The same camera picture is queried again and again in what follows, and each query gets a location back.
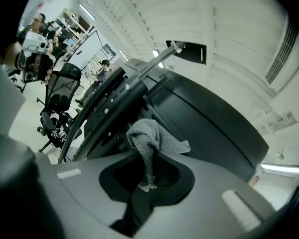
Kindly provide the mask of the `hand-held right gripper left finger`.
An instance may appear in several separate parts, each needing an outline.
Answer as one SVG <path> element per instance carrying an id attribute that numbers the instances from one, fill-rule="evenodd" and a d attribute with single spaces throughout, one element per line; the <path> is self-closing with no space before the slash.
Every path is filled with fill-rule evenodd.
<path id="1" fill-rule="evenodd" d="M 128 151 L 53 166 L 51 201 L 66 238 L 132 238 L 130 201 L 139 158 Z"/>

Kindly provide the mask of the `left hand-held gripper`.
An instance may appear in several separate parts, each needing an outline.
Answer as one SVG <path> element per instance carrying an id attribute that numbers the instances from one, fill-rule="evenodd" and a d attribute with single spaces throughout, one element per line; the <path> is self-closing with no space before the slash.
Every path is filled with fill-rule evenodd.
<path id="1" fill-rule="evenodd" d="M 22 82 L 48 81 L 46 78 L 55 64 L 55 57 L 47 53 L 48 42 L 37 33 L 28 32 L 21 46 Z"/>

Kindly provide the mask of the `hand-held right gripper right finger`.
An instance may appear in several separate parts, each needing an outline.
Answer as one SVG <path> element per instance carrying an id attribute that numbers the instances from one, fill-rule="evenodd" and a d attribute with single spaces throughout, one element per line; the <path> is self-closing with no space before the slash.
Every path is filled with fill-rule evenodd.
<path id="1" fill-rule="evenodd" d="M 195 182 L 180 203 L 154 208 L 139 239 L 235 239 L 275 213 L 261 194 L 227 169 L 171 152 L 163 155 L 188 167 Z"/>

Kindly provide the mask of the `grey knitted cloth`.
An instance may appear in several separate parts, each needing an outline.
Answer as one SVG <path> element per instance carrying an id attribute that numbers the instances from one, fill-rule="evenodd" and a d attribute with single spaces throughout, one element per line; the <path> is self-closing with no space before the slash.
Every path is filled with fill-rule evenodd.
<path id="1" fill-rule="evenodd" d="M 142 157 L 145 173 L 139 188 L 145 192 L 156 189 L 153 171 L 153 157 L 156 151 L 167 151 L 176 154 L 191 151 L 187 140 L 179 141 L 154 119 L 136 121 L 126 133 L 130 146 Z"/>

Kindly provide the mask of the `person's left forearm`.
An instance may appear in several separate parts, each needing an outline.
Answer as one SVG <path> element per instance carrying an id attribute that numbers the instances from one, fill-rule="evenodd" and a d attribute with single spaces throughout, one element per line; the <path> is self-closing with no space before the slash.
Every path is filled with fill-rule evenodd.
<path id="1" fill-rule="evenodd" d="M 12 43 L 9 45 L 4 52 L 4 55 L 2 57 L 2 62 L 11 69 L 16 69 L 14 65 L 14 61 L 16 58 L 16 55 L 21 52 L 21 45 L 18 41 L 15 43 Z"/>

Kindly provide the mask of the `black wrist watch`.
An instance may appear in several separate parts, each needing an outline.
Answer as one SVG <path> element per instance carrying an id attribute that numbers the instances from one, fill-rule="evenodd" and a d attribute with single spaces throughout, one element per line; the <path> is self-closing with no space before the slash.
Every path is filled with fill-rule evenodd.
<path id="1" fill-rule="evenodd" d="M 14 61 L 15 68 L 18 69 L 18 70 L 22 70 L 22 64 L 21 64 L 22 58 L 23 58 L 23 53 L 19 52 L 16 55 L 16 58 L 15 58 L 15 61 Z"/>

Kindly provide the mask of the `wooden storage shelves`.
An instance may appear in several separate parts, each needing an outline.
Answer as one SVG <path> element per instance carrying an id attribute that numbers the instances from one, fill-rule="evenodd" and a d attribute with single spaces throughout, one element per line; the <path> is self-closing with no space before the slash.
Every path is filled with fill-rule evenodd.
<path id="1" fill-rule="evenodd" d="M 64 9 L 60 15 L 56 18 L 56 23 L 61 26 L 62 29 L 70 32 L 75 39 L 85 39 L 91 35 L 90 27 L 85 29 L 83 25 L 79 23 L 79 18 L 69 9 Z"/>

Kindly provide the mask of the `black mesh office chair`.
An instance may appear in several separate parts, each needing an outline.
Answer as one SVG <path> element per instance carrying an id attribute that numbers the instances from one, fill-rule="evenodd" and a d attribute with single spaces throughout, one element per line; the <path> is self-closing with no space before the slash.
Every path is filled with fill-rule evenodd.
<path id="1" fill-rule="evenodd" d="M 73 64 L 64 63 L 60 71 L 53 71 L 48 85 L 46 85 L 45 90 L 45 101 L 37 99 L 37 102 L 44 104 L 44 108 L 40 113 L 41 126 L 37 128 L 37 132 L 42 136 L 48 137 L 48 142 L 38 151 L 43 152 L 43 150 L 53 145 L 56 148 L 62 148 L 65 140 L 59 138 L 54 138 L 51 136 L 51 131 L 53 129 L 53 123 L 50 119 L 50 114 L 52 112 L 63 112 L 68 116 L 68 132 L 72 124 L 74 123 L 75 117 L 72 117 L 68 110 L 71 105 L 72 98 L 75 92 L 80 86 L 81 80 L 81 70 Z"/>

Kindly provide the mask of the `white rolling whiteboard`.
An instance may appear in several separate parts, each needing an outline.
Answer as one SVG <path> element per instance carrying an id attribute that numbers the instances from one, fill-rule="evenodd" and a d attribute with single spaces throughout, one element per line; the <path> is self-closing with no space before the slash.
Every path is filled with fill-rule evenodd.
<path id="1" fill-rule="evenodd" d="M 87 39 L 74 51 L 68 63 L 75 65 L 81 70 L 87 65 L 90 59 L 102 48 L 99 33 L 95 30 Z"/>

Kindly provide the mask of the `unused grey gripper device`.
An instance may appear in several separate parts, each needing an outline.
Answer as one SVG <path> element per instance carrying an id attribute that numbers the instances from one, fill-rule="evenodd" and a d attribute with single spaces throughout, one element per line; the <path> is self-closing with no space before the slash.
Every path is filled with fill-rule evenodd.
<path id="1" fill-rule="evenodd" d="M 68 116 L 63 112 L 52 112 L 50 119 L 53 123 L 53 129 L 51 136 L 64 140 L 67 137 L 68 132 Z"/>

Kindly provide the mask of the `large black TV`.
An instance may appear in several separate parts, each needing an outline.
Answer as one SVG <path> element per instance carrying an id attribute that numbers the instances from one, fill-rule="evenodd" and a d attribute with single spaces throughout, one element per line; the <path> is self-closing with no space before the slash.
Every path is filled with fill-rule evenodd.
<path id="1" fill-rule="evenodd" d="M 126 133 L 136 121 L 150 119 L 179 141 L 189 142 L 191 151 L 181 155 L 221 166 L 245 182 L 254 177 L 269 147 L 231 105 L 207 88 L 167 69 L 154 68 L 143 83 L 147 87 L 145 94 L 116 123 L 117 129 L 111 127 L 97 141 L 92 138 L 94 148 L 85 159 L 137 151 L 130 146 Z M 84 140 L 100 120 L 109 95 L 105 94 L 87 118 Z M 158 155 L 163 152 L 156 151 L 153 157 L 156 186 L 159 173 L 168 172 L 167 166 L 158 161 Z"/>

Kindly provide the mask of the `white ceiling pipes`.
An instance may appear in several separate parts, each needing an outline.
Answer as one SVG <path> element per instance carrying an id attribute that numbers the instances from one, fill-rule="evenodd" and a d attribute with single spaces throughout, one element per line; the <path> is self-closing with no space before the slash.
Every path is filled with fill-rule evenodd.
<path id="1" fill-rule="evenodd" d="M 297 120 L 295 119 L 293 113 L 291 111 L 287 111 L 284 114 L 279 115 L 274 110 L 260 110 L 259 112 L 256 112 L 254 114 L 251 122 L 254 128 L 262 137 L 268 134 L 272 137 L 272 139 L 274 139 L 275 146 L 277 148 L 277 158 L 280 160 L 284 160 L 284 147 L 278 138 L 278 131 L 297 123 Z"/>

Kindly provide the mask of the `white air conditioner vent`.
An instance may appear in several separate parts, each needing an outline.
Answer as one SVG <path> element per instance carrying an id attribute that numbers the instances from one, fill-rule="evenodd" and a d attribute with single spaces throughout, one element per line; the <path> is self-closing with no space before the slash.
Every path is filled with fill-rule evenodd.
<path id="1" fill-rule="evenodd" d="M 274 60 L 270 63 L 270 67 L 265 75 L 265 79 L 269 85 L 275 80 L 275 78 L 285 65 L 287 59 L 289 58 L 289 55 L 294 47 L 297 35 L 298 29 L 291 21 L 287 20 L 283 39 L 279 45 L 277 52 L 274 55 Z"/>

